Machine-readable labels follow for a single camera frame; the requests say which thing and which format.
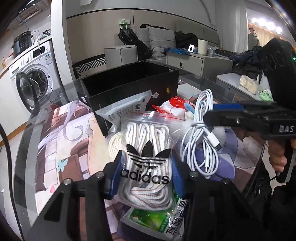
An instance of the green packet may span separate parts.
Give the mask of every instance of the green packet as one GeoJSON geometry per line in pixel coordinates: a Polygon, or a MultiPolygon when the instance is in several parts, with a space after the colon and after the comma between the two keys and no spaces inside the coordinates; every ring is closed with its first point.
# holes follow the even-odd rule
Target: green packet
{"type": "Polygon", "coordinates": [[[188,201],[181,199],[175,190],[173,190],[173,195],[178,206],[178,211],[175,214],[170,215],[171,212],[149,212],[130,208],[121,221],[150,236],[171,241],[180,234],[184,209],[188,204],[188,201]]]}

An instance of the human hand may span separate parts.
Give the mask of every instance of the human hand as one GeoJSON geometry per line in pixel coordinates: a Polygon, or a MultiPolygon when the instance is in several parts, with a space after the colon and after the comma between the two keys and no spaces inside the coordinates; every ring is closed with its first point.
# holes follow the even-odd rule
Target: human hand
{"type": "MultiPolygon", "coordinates": [[[[287,164],[287,158],[284,156],[285,146],[282,146],[281,144],[273,140],[269,140],[268,145],[270,164],[276,171],[283,172],[284,166],[287,164]]],[[[293,149],[296,149],[296,139],[291,140],[291,146],[293,149]]]]}

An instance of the glass table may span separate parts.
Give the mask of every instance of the glass table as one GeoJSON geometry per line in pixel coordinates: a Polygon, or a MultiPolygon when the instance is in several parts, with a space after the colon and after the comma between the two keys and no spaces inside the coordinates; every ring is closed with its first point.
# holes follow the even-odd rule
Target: glass table
{"type": "MultiPolygon", "coordinates": [[[[200,91],[208,88],[217,102],[244,100],[214,82],[180,71],[178,94],[181,97],[196,99],[200,91]]],[[[92,110],[80,104],[77,92],[86,95],[81,80],[48,94],[27,122],[14,176],[14,198],[24,237],[65,178],[87,179],[104,167],[97,163],[93,153],[98,153],[98,149],[95,150],[98,143],[106,140],[99,134],[92,110]]],[[[219,174],[229,177],[244,196],[251,195],[250,187],[255,182],[264,149],[265,141],[256,133],[240,128],[226,130],[226,144],[219,154],[223,167],[219,174]]],[[[105,204],[113,238],[126,239],[127,232],[122,228],[119,230],[123,204],[116,201],[106,201],[105,204]]],[[[86,240],[83,224],[81,239],[86,240]]]]}

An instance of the patterned fabric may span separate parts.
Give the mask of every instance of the patterned fabric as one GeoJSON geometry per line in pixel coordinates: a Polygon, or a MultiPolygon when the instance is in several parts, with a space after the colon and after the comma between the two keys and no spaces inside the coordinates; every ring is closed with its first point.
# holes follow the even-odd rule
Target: patterned fabric
{"type": "Polygon", "coordinates": [[[93,69],[106,64],[105,55],[101,54],[92,58],[85,59],[73,65],[73,70],[76,79],[81,78],[81,73],[83,71],[93,69]]]}

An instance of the curtain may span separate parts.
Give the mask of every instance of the curtain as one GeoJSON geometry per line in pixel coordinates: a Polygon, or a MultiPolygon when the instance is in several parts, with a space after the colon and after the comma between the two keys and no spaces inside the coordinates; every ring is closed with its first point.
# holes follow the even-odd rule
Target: curtain
{"type": "Polygon", "coordinates": [[[272,40],[274,37],[277,37],[276,33],[272,33],[268,31],[267,29],[261,28],[255,24],[249,23],[249,28],[253,27],[255,29],[255,32],[258,35],[258,39],[260,41],[260,46],[264,46],[267,44],[270,40],[272,40]]]}
{"type": "Polygon", "coordinates": [[[232,52],[248,49],[248,20],[244,0],[215,0],[216,26],[221,48],[232,52]]]}

